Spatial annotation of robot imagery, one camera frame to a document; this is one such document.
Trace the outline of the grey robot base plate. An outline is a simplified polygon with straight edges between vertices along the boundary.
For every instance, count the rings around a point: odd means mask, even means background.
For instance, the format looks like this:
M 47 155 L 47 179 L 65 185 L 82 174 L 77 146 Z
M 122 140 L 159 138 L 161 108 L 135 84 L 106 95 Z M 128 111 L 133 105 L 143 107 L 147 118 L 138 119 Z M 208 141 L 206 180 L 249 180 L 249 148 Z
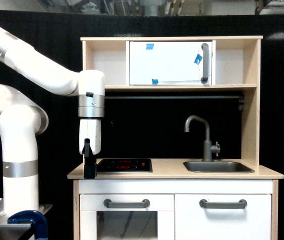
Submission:
M 52 204 L 41 204 L 37 211 L 45 215 L 52 207 Z M 11 228 L 11 225 L 8 223 L 9 217 L 9 215 L 0 211 L 0 228 Z

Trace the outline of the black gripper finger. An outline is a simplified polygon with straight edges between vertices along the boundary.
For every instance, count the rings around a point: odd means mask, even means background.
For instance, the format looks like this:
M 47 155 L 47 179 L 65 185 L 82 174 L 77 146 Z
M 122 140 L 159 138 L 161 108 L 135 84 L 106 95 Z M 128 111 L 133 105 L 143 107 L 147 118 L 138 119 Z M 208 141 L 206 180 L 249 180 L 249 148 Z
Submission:
M 84 159 L 83 177 L 85 179 L 94 179 L 97 176 L 97 158 L 93 155 L 89 138 L 84 139 L 82 155 Z

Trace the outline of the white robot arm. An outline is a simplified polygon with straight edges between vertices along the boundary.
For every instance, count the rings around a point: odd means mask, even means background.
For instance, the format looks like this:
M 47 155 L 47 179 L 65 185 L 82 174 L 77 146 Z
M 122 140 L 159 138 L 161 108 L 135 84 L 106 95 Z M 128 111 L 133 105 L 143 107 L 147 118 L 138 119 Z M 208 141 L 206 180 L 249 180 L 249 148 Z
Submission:
M 0 62 L 53 94 L 78 97 L 79 153 L 84 159 L 85 177 L 95 178 L 96 156 L 101 151 L 105 75 L 98 70 L 71 71 L 1 27 Z M 0 84 L 3 215 L 40 206 L 36 137 L 48 124 L 48 115 L 40 106 L 15 88 Z

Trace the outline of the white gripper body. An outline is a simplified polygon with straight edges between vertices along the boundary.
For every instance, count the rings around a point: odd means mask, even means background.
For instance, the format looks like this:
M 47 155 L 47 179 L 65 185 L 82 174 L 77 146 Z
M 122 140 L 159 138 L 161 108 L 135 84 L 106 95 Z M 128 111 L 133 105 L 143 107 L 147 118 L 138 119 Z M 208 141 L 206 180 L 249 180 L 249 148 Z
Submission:
M 79 153 L 83 154 L 85 139 L 90 140 L 92 153 L 97 155 L 101 151 L 101 119 L 80 119 L 79 122 Z

